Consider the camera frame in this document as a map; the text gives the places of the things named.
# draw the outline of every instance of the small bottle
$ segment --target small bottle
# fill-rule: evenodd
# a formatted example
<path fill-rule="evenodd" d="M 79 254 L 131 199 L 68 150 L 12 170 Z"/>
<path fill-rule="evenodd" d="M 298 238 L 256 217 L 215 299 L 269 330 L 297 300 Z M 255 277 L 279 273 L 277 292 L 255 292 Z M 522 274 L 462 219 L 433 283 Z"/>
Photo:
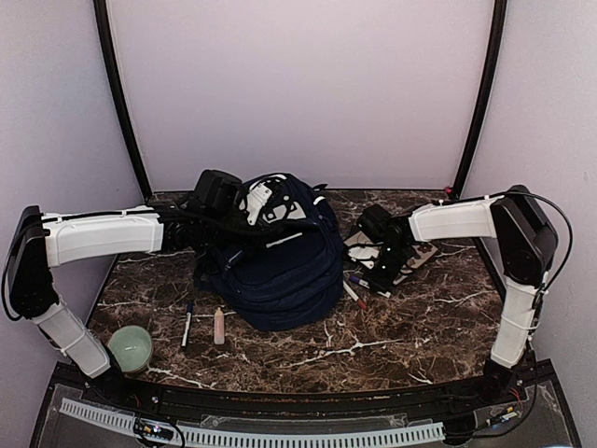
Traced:
<path fill-rule="evenodd" d="M 220 308 L 217 309 L 214 315 L 214 343 L 221 345 L 225 341 L 226 331 L 224 329 L 224 313 Z"/>

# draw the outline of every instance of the pen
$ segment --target pen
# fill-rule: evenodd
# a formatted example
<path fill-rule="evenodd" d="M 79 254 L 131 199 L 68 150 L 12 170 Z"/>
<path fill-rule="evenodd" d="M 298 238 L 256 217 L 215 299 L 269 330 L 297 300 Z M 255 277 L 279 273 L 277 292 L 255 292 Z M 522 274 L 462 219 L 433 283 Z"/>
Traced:
<path fill-rule="evenodd" d="M 193 301 L 187 303 L 187 322 L 185 322 L 185 334 L 183 335 L 183 341 L 181 346 L 187 348 L 188 333 L 190 331 L 190 318 L 193 316 Z"/>
<path fill-rule="evenodd" d="M 363 280 L 362 278 L 357 277 L 356 275 L 351 275 L 349 277 L 349 280 L 353 283 L 356 283 L 357 285 L 361 286 L 361 287 L 366 287 L 367 289 L 369 289 L 369 283 L 366 282 L 365 280 Z M 381 291 L 377 291 L 377 293 L 380 296 L 384 296 L 385 298 L 389 299 L 390 298 L 390 292 L 389 291 L 385 291 L 385 292 L 381 292 Z"/>
<path fill-rule="evenodd" d="M 348 295 L 351 296 L 351 299 L 353 299 L 356 302 L 356 304 L 361 307 L 362 310 L 367 310 L 367 306 L 365 305 L 365 303 L 359 299 L 359 297 L 356 295 L 353 289 L 348 286 L 348 283 L 342 281 L 342 285 L 344 286 L 344 290 L 348 292 Z"/>

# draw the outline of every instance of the black cable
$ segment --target black cable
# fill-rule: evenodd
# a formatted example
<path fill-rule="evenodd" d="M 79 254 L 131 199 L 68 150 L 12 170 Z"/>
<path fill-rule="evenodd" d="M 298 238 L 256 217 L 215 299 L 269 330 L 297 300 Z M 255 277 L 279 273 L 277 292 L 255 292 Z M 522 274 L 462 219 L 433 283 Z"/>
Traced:
<path fill-rule="evenodd" d="M 90 212 L 90 213 L 82 213 L 78 215 L 68 215 L 63 216 L 61 219 L 63 221 L 68 221 L 72 219 L 83 219 L 86 217 L 101 217 L 101 216 L 122 216 L 123 211 L 116 211 L 116 210 L 108 210 L 103 212 Z M 227 231 L 232 234 L 246 236 L 246 237 L 255 237 L 255 236 L 270 236 L 280 231 L 283 231 L 288 228 L 296 228 L 299 230 L 308 230 L 310 228 L 314 228 L 311 224 L 306 224 L 305 222 L 296 220 L 296 219 L 288 219 L 282 222 L 274 222 L 270 224 L 267 229 L 263 228 L 255 228 L 255 229 L 239 229 L 230 225 L 226 222 L 223 222 L 221 219 L 216 219 L 213 217 L 207 217 L 205 215 L 201 215 L 198 213 L 188 212 L 186 210 L 180 210 L 176 208 L 164 208 L 164 209 L 146 209 L 146 210 L 127 210 L 125 213 L 126 215 L 171 215 L 174 217 L 187 217 L 189 219 L 195 219 L 199 222 L 204 222 L 213 226 L 216 229 Z"/>
<path fill-rule="evenodd" d="M 534 392 L 533 392 L 533 399 L 531 400 L 531 406 L 529 407 L 528 411 L 526 412 L 525 415 L 523 415 L 521 417 L 521 419 L 516 422 L 516 424 L 512 425 L 511 427 L 509 427 L 506 431 L 504 432 L 500 432 L 498 434 L 478 434 L 475 435 L 475 432 L 480 431 L 482 429 L 487 428 L 486 426 L 479 426 L 476 427 L 475 429 L 471 429 L 470 431 L 464 431 L 464 432 L 446 432 L 446 436 L 448 437 L 452 437 L 455 439 L 458 438 L 470 438 L 470 439 L 495 439 L 497 437 L 503 437 L 506 434 L 509 434 L 510 432 L 514 431 L 517 427 L 519 427 L 520 425 L 522 425 L 527 418 L 529 418 L 529 415 L 531 415 L 531 412 L 533 411 L 533 408 L 535 407 L 535 403 L 537 400 L 537 389 L 539 386 L 539 373 L 537 371 L 537 356 L 535 353 L 535 350 L 533 348 L 530 349 L 532 355 L 533 355 L 533 369 L 535 370 L 535 379 L 534 379 Z"/>
<path fill-rule="evenodd" d="M 120 213 L 117 213 L 117 212 L 108 213 L 108 214 L 111 214 L 111 215 L 120 215 Z M 100 215 L 106 215 L 106 213 L 85 214 L 85 215 L 88 215 L 87 217 L 89 217 L 89 215 L 100 216 Z M 27 233 L 27 231 L 29 231 L 30 229 L 33 229 L 33 228 L 35 228 L 37 226 L 40 226 L 40 225 L 43 226 L 44 223 L 55 222 L 57 220 L 58 220 L 57 217 L 46 217 L 44 219 L 41 219 L 40 221 L 28 224 L 27 226 L 23 227 L 16 234 L 16 236 L 13 238 L 12 243 L 11 243 L 9 249 L 8 249 L 7 259 L 5 261 L 4 269 L 2 271 L 2 283 L 0 285 L 0 294 L 2 295 L 2 306 L 4 307 L 4 311 L 5 311 L 8 319 L 10 319 L 13 322 L 16 322 L 16 321 L 20 320 L 22 318 L 22 315 L 14 316 L 14 315 L 12 315 L 12 313 L 8 309 L 7 295 L 6 295 L 6 285 L 7 285 L 8 264 L 10 262 L 10 258 L 14 255 L 15 249 L 17 248 L 17 246 L 21 242 L 21 239 L 25 236 L 25 234 Z M 159 420 L 159 421 L 161 421 L 163 423 L 166 423 L 167 425 L 170 425 L 178 433 L 178 435 L 180 436 L 181 448 L 185 448 L 186 441 L 185 441 L 185 436 L 184 436 L 183 432 L 180 430 L 180 428 L 175 423 L 172 423 L 168 418 L 159 416 L 159 415 L 157 415 L 155 413 L 150 413 L 150 412 L 146 412 L 146 411 L 135 410 L 135 409 L 129 408 L 127 406 L 118 406 L 112 400 L 106 398 L 104 396 L 104 394 L 102 392 L 100 392 L 96 387 L 94 387 L 93 390 L 98 395 L 98 397 L 100 397 L 101 399 L 103 399 L 105 402 L 107 402 L 111 406 L 114 406 L 115 408 L 125 409 L 127 411 L 131 411 L 131 412 L 133 412 L 135 414 L 138 414 L 139 416 L 141 414 L 148 415 L 148 416 L 150 416 L 152 418 L 155 418 L 155 419 L 157 419 L 157 420 Z"/>
<path fill-rule="evenodd" d="M 460 196 L 463 192 L 470 167 L 477 152 L 483 121 L 485 120 L 487 106 L 492 94 L 493 78 L 495 77 L 495 69 L 502 43 L 502 34 L 504 32 L 504 23 L 506 22 L 506 10 L 507 0 L 493 1 L 492 25 L 489 33 L 489 41 L 487 42 L 487 52 L 479 84 L 479 93 L 477 94 L 477 101 L 475 102 L 475 109 L 470 121 L 470 128 L 466 136 L 466 143 L 458 165 L 458 171 L 451 188 L 451 194 L 455 197 Z"/>
<path fill-rule="evenodd" d="M 353 245 L 347 245 L 347 249 L 352 249 L 353 247 L 382 247 L 383 243 L 354 243 Z"/>
<path fill-rule="evenodd" d="M 151 417 L 155 420 L 158 420 L 162 423 L 165 423 L 166 425 L 170 425 L 180 436 L 180 448 L 185 448 L 187 446 L 187 440 L 185 439 L 185 435 L 183 434 L 183 431 L 180 430 L 180 427 L 178 427 L 178 425 L 176 423 L 171 422 L 170 418 L 161 416 L 161 415 L 157 415 L 156 413 L 151 413 L 149 411 L 141 411 L 139 409 L 130 408 L 123 404 L 116 404 L 111 399 L 108 399 L 95 385 L 91 385 L 91 388 L 93 389 L 93 392 L 95 392 L 99 398 L 101 398 L 103 401 L 108 403 L 110 406 L 117 408 L 117 409 L 123 409 L 125 411 L 134 413 L 136 415 L 135 416 L 136 420 L 139 420 L 141 418 L 141 415 L 145 415 L 145 416 Z"/>
<path fill-rule="evenodd" d="M 474 202 L 474 201 L 481 201 L 483 199 L 495 198 L 495 197 L 498 197 L 498 196 L 526 196 L 528 198 L 536 199 L 538 201 L 541 201 L 542 203 L 546 203 L 551 208 L 553 208 L 556 212 L 558 212 L 558 214 L 562 217 L 562 219 L 566 223 L 566 227 L 567 227 L 567 230 L 568 230 L 568 237 L 569 237 L 569 239 L 568 239 L 568 248 L 566 249 L 566 253 L 564 254 L 564 257 L 562 259 L 562 263 L 560 264 L 560 266 L 556 270 L 555 274 L 553 274 L 553 276 L 551 277 L 551 279 L 547 282 L 547 284 L 542 288 L 542 291 L 540 291 L 540 292 L 544 292 L 544 291 L 548 290 L 549 287 L 551 287 L 551 285 L 553 285 L 553 282 L 555 281 L 556 278 L 558 278 L 558 276 L 560 275 L 560 273 L 563 270 L 563 267 L 568 262 L 568 259 L 570 258 L 570 253 L 572 252 L 572 244 L 573 244 L 573 241 L 574 241 L 574 232 L 572 230 L 572 224 L 570 223 L 570 219 L 568 219 L 568 216 L 563 212 L 563 210 L 560 208 L 559 205 L 557 205 L 553 201 L 551 201 L 551 200 L 549 200 L 549 199 L 547 199 L 547 198 L 545 198 L 543 196 L 531 193 L 530 191 L 510 191 L 510 190 L 509 191 L 502 191 L 500 193 L 494 193 L 494 194 L 491 194 L 489 196 L 478 196 L 478 197 L 473 197 L 473 198 L 458 199 L 458 200 L 453 200 L 453 201 L 445 201 L 443 204 L 444 205 L 450 205 L 452 203 L 471 203 L 471 202 Z"/>
<path fill-rule="evenodd" d="M 566 223 L 567 229 L 568 229 L 568 235 L 569 235 L 569 240 L 568 240 L 568 247 L 566 249 L 566 252 L 564 254 L 564 257 L 562 259 L 562 262 L 560 264 L 560 266 L 558 267 L 558 269 L 556 270 L 555 274 L 553 274 L 553 276 L 551 277 L 551 279 L 547 282 L 547 284 L 541 288 L 541 292 L 544 292 L 546 290 L 549 289 L 549 287 L 554 283 L 554 281 L 556 280 L 556 278 L 560 275 L 560 273 L 562 272 L 564 266 L 566 265 L 567 261 L 570 258 L 570 254 L 572 252 L 572 246 L 573 246 L 573 241 L 574 241 L 574 233 L 573 233 L 573 229 L 572 229 L 572 224 L 568 218 L 568 216 L 563 212 L 563 210 L 553 201 L 544 198 L 543 196 L 531 193 L 531 192 L 526 192 L 526 191 L 503 191 L 501 193 L 495 193 L 493 195 L 491 195 L 490 197 L 496 197 L 496 196 L 513 196 L 513 195 L 519 195 L 519 196 L 526 196 L 526 197 L 530 197 L 533 199 L 536 199 L 538 201 L 541 201 L 543 203 L 546 203 L 547 205 L 551 206 L 553 209 L 555 209 L 560 216 L 562 217 L 562 219 L 564 220 L 564 222 Z M 215 224 L 217 227 L 219 226 L 222 229 L 228 230 L 226 229 L 227 226 L 222 225 L 221 222 L 212 219 L 212 218 L 207 218 L 201 215 L 196 215 L 196 214 L 192 214 L 189 212 L 183 212 L 180 210 L 137 210 L 137 211 L 129 211 L 127 212 L 128 215 L 144 215 L 144 214 L 173 214 L 176 216 L 180 216 L 180 217 L 191 217 L 191 218 L 195 218 L 198 220 L 203 220 L 206 221 L 208 223 L 212 223 Z M 108 212 L 92 212 L 92 213 L 87 213 L 87 214 L 79 214 L 79 215 L 71 215 L 68 217 L 62 217 L 63 220 L 69 220 L 69 219 L 77 219 L 77 218 L 84 218 L 84 217 L 98 217 L 98 216 L 117 216 L 117 215 L 122 215 L 122 212 L 117 212 L 117 211 L 108 211 Z M 53 217 L 53 218 L 46 218 L 44 219 L 42 222 L 51 222 L 51 221 L 56 221 L 58 220 L 58 218 Z M 33 223 L 30 224 L 26 227 L 24 227 L 23 229 L 20 230 L 20 232 L 17 234 L 17 236 L 13 239 L 13 242 L 10 246 L 10 249 L 8 250 L 7 253 L 7 260 L 5 262 L 5 266 L 4 266 L 4 270 L 2 273 L 2 286 L 1 286 L 1 293 L 2 293 L 2 304 L 5 310 L 5 313 L 7 314 L 8 319 L 12 320 L 12 321 L 18 321 L 22 318 L 22 316 L 18 315 L 18 316 L 13 316 L 10 311 L 8 310 L 7 307 L 7 298 L 6 298 L 6 294 L 5 294 L 5 289 L 6 289 L 6 280 L 7 280 L 7 266 L 9 263 L 10 258 L 13 255 L 14 249 L 16 248 L 17 244 L 20 242 L 20 240 L 22 239 L 22 237 L 25 235 L 25 233 L 32 229 L 35 226 L 38 226 L 39 223 Z M 248 231 L 247 234 L 260 234 L 260 235 L 264 235 L 264 233 L 267 233 L 267 231 Z M 478 435 L 475 436 L 474 432 L 480 430 L 480 428 L 476 428 L 473 429 L 472 431 L 468 431 L 468 432 L 464 432 L 464 433 L 447 433 L 448 436 L 451 437 L 458 437 L 458 436 L 468 436 L 468 437 L 472 437 L 475 439 L 482 439 L 482 438 L 495 438 L 495 437 L 502 437 L 506 434 L 508 434 L 509 432 L 513 431 L 514 429 L 516 429 L 517 427 L 519 427 L 530 415 L 531 410 L 533 409 L 533 407 L 535 406 L 535 401 L 536 401 L 536 396 L 537 396 L 537 382 L 538 382 L 538 378 L 537 378 L 537 368 L 536 368 L 536 354 L 535 351 L 532 352 L 533 353 L 533 358 L 534 358 L 534 365 L 535 365 L 535 392 L 534 392 L 534 396 L 533 396 L 533 401 L 531 403 L 531 407 L 529 408 L 528 412 L 522 417 L 522 419 L 517 422 L 516 425 L 510 427 L 507 431 L 500 433 L 500 434 L 488 434 L 488 435 Z M 96 390 L 96 392 L 98 393 L 98 396 L 100 396 L 102 399 L 104 399 L 105 401 L 107 401 L 108 403 L 110 403 L 111 405 L 115 406 L 115 407 L 119 407 L 117 406 L 115 403 L 113 403 L 112 401 L 106 399 L 99 391 Z M 458 397 L 458 396 L 447 396 L 446 398 L 454 398 L 454 399 L 473 399 L 473 397 Z M 129 409 L 133 412 L 137 412 L 139 413 L 139 415 L 141 415 L 141 412 L 136 411 L 136 410 L 132 410 Z M 181 437 L 181 442 L 182 442 L 182 447 L 185 446 L 185 438 L 184 435 L 182 433 L 182 431 L 180 430 L 180 428 L 174 424 L 169 422 L 167 419 L 165 419 L 164 417 L 160 417 L 156 414 L 153 413 L 147 413 L 147 412 L 143 412 L 146 415 L 150 415 L 154 418 L 157 418 L 161 421 L 164 421 L 166 424 L 172 426 L 180 435 Z"/>

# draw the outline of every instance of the brown marble tabletop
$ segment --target brown marble tabletop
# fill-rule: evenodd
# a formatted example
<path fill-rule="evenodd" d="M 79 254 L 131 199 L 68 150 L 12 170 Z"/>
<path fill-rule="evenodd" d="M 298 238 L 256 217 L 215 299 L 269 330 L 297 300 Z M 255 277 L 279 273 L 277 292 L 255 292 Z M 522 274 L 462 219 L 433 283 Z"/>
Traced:
<path fill-rule="evenodd" d="M 326 196 L 345 236 L 373 203 L 397 214 L 443 193 L 332 190 Z M 172 194 L 160 199 L 172 199 Z M 104 343 L 125 325 L 147 329 L 154 354 L 149 369 L 136 377 L 168 385 L 237 392 L 356 392 L 480 375 L 502 302 L 470 240 L 436 246 L 435 256 L 389 299 L 354 286 L 367 302 L 366 311 L 345 296 L 325 320 L 278 332 L 253 329 L 220 297 L 194 289 L 191 251 L 126 254 L 110 274 L 89 327 Z M 195 308 L 183 351 L 189 300 Z M 217 307 L 226 314 L 223 345 L 213 343 Z"/>

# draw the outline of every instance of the wire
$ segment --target wire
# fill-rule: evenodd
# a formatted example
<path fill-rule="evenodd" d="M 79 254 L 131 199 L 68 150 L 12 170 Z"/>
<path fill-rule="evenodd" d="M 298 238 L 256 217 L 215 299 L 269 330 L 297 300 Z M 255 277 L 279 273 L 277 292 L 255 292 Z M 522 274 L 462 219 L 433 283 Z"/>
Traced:
<path fill-rule="evenodd" d="M 10 263 L 10 258 L 12 257 L 12 253 L 14 252 L 15 247 L 17 246 L 17 243 L 21 240 L 21 238 L 24 236 L 24 234 L 28 230 L 32 229 L 36 225 L 38 225 L 38 224 L 37 223 L 30 224 L 29 226 L 24 227 L 17 234 L 17 236 L 12 240 L 12 244 L 10 245 L 10 248 L 8 249 L 8 252 L 7 252 L 7 259 L 5 260 L 5 263 L 4 263 L 4 269 L 2 270 L 2 284 L 0 285 L 0 290 L 2 292 L 2 306 L 4 308 L 4 312 L 7 315 L 8 319 L 11 320 L 12 322 L 17 322 L 17 321 L 21 320 L 22 315 L 14 316 L 8 309 L 8 302 L 7 302 L 7 296 L 6 296 L 8 264 Z"/>
<path fill-rule="evenodd" d="M 504 432 L 500 432 L 497 434 L 475 434 L 475 432 L 480 431 L 482 429 L 485 429 L 487 426 L 485 425 L 481 425 L 478 426 L 474 429 L 471 429 L 469 431 L 463 431 L 463 432 L 446 432 L 446 436 L 447 437 L 452 437 L 455 439 L 463 439 L 463 438 L 469 438 L 469 439 L 495 439 L 497 437 L 502 437 L 505 436 L 506 434 L 509 434 L 510 432 L 512 432 L 513 430 L 515 430 L 517 427 L 519 427 L 520 425 L 522 425 L 527 418 L 529 418 L 529 415 L 531 415 L 531 412 L 533 411 L 533 408 L 535 407 L 535 403 L 537 400 L 537 389 L 539 386 L 539 374 L 537 372 L 537 356 L 535 353 L 535 350 L 533 350 L 533 348 L 530 348 L 530 351 L 533 355 L 533 369 L 535 370 L 535 378 L 534 378 L 534 392 L 533 392 L 533 399 L 531 400 L 531 406 L 529 407 L 529 410 L 527 411 L 527 413 L 525 413 L 521 419 L 516 422 L 516 424 L 512 425 L 511 427 L 509 427 L 506 431 Z"/>
<path fill-rule="evenodd" d="M 353 247 L 382 247 L 383 243 L 354 243 L 353 245 L 347 245 L 347 249 L 352 249 Z"/>
<path fill-rule="evenodd" d="M 529 418 L 529 415 L 531 415 L 531 412 L 533 411 L 533 408 L 535 407 L 535 403 L 537 401 L 537 389 L 539 386 L 539 373 L 537 372 L 537 355 L 535 353 L 535 350 L 533 350 L 533 368 L 535 369 L 535 386 L 533 388 L 533 399 L 531 400 L 531 406 L 529 407 L 529 410 L 526 412 L 526 414 L 524 414 L 521 417 L 521 420 L 519 420 L 518 422 L 516 422 L 515 425 L 512 425 L 511 427 L 509 427 L 506 431 L 504 432 L 500 432 L 499 434 L 478 434 L 478 435 L 473 435 L 472 439 L 494 439 L 496 437 L 502 437 L 505 436 L 506 434 L 509 434 L 510 432 L 512 432 L 514 429 L 516 429 L 517 427 L 519 427 L 520 425 L 522 425 L 527 418 Z"/>
<path fill-rule="evenodd" d="M 139 397 L 137 397 L 136 394 L 132 394 L 131 398 L 135 399 L 135 402 L 137 403 L 137 409 L 139 409 L 141 407 L 141 400 L 139 400 Z"/>
<path fill-rule="evenodd" d="M 519 405 L 519 408 L 521 408 L 521 411 L 524 412 L 524 406 L 522 405 L 521 394 L 519 393 L 519 391 L 516 390 L 514 387 L 510 387 L 510 394 L 514 396 L 516 402 Z"/>
<path fill-rule="evenodd" d="M 67 215 L 67 216 L 62 216 L 61 219 L 63 221 L 68 221 L 68 220 L 72 220 L 72 219 L 83 219 L 86 217 L 122 216 L 122 214 L 123 214 L 122 210 L 121 211 L 108 210 L 108 211 L 103 211 L 103 212 L 90 212 L 90 213 L 83 213 L 83 214 L 78 214 L 78 215 Z M 229 232 L 232 234 L 236 234 L 239 236 L 246 236 L 246 237 L 270 236 L 273 234 L 277 234 L 280 231 L 283 231 L 286 229 L 292 229 L 292 228 L 302 229 L 302 230 L 308 230 L 308 229 L 314 228 L 314 225 L 311 223 L 305 223 L 304 221 L 298 220 L 298 219 L 287 219 L 287 220 L 284 220 L 281 222 L 274 222 L 274 223 L 270 224 L 270 226 L 266 229 L 263 229 L 263 228 L 249 229 L 249 230 L 248 229 L 239 229 L 229 223 L 222 221 L 221 219 L 207 217 L 206 215 L 188 212 L 186 210 L 180 210 L 180 209 L 176 209 L 176 208 L 174 208 L 174 209 L 165 208 L 165 209 L 160 209 L 160 210 L 158 210 L 158 209 L 128 210 L 128 211 L 126 211 L 126 215 L 171 215 L 174 217 L 187 217 L 189 219 L 195 219 L 200 222 L 210 224 L 210 225 L 214 226 L 216 229 L 219 229 L 221 231 L 226 231 L 226 232 Z"/>
<path fill-rule="evenodd" d="M 444 202 L 444 204 L 445 205 L 450 205 L 451 203 L 470 203 L 470 202 L 480 201 L 480 200 L 487 199 L 487 198 L 495 198 L 495 197 L 498 197 L 498 196 L 525 196 L 525 197 L 528 197 L 528 198 L 536 199 L 538 201 L 541 201 L 542 203 L 546 203 L 551 208 L 553 208 L 556 212 L 558 212 L 558 214 L 562 217 L 562 219 L 566 223 L 566 227 L 568 229 L 568 237 L 569 237 L 569 239 L 568 239 L 568 248 L 566 249 L 566 253 L 563 256 L 562 263 L 560 263 L 560 266 L 556 270 L 555 274 L 553 274 L 553 276 L 547 282 L 547 284 L 540 289 L 539 293 L 542 294 L 545 291 L 549 290 L 549 288 L 551 287 L 551 285 L 553 285 L 553 282 L 555 282 L 556 278 L 558 278 L 558 276 L 562 272 L 564 266 L 568 262 L 568 259 L 570 258 L 570 253 L 572 252 L 572 245 L 573 245 L 573 241 L 574 241 L 574 232 L 572 230 L 572 224 L 570 223 L 570 219 L 568 219 L 568 216 L 563 212 L 563 210 L 560 208 L 560 206 L 557 205 L 555 202 L 553 202 L 553 201 L 551 201 L 551 200 L 549 200 L 549 199 L 547 199 L 547 198 L 545 198 L 543 196 L 540 196 L 538 194 L 534 194 L 534 193 L 532 193 L 530 191 L 512 191 L 512 190 L 502 191 L 500 193 L 494 193 L 492 195 L 485 196 L 485 197 L 474 197 L 474 198 L 459 199 L 459 200 L 455 200 L 455 201 Z"/>

